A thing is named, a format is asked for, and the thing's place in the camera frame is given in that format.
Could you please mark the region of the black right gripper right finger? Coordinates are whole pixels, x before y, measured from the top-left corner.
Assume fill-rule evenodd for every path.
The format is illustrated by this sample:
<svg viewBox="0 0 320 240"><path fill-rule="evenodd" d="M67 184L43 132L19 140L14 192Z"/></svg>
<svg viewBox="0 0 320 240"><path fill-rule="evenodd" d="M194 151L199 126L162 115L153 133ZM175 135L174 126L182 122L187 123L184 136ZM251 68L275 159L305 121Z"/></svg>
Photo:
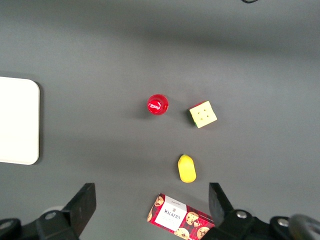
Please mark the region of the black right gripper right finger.
<svg viewBox="0 0 320 240"><path fill-rule="evenodd" d="M211 182L208 204L214 222L204 240L270 240L269 225L249 212L234 209L221 185Z"/></svg>

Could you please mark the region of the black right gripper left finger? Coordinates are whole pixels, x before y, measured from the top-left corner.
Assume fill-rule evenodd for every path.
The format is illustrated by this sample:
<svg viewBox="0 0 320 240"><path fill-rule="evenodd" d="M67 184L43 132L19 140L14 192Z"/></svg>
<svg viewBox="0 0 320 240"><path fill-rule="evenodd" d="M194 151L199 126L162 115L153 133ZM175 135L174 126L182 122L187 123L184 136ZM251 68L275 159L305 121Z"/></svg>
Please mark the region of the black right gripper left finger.
<svg viewBox="0 0 320 240"><path fill-rule="evenodd" d="M97 207L96 186L85 183L61 210L51 210L36 220L40 240L78 240Z"/></svg>

